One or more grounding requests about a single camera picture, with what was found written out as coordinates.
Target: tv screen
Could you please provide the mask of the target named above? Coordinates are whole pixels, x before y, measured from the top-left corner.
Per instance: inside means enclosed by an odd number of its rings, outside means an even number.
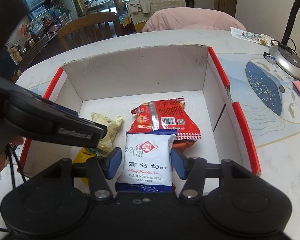
[[[29,21],[33,21],[47,10],[52,8],[51,0],[22,0],[28,8]]]

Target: orange snack package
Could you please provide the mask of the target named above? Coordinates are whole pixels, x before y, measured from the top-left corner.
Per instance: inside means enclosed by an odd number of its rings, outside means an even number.
[[[184,103],[184,98],[176,98],[140,105],[131,111],[137,118],[128,133],[172,133],[177,135],[177,140],[201,139],[199,128],[183,109]]]

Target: white plastic packet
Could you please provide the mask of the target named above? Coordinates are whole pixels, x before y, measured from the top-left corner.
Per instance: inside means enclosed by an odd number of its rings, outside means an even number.
[[[230,27],[230,30],[232,37],[271,47],[271,40],[264,35],[243,31],[234,27]]]
[[[127,134],[123,173],[116,191],[170,192],[170,151],[176,135]]]

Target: silver stripe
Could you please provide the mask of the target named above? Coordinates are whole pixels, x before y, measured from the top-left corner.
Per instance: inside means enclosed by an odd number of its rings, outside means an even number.
[[[151,114],[151,119],[152,119],[152,130],[159,130],[159,119],[158,119],[158,114],[155,109],[154,101],[148,102],[149,104],[149,109],[150,109],[150,114]]]

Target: pink jacket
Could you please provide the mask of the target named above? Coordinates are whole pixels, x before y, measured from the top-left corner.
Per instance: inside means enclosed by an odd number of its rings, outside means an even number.
[[[230,27],[246,30],[232,16],[215,10],[201,8],[168,8],[155,12],[142,32],[178,29],[211,29],[229,31]]]

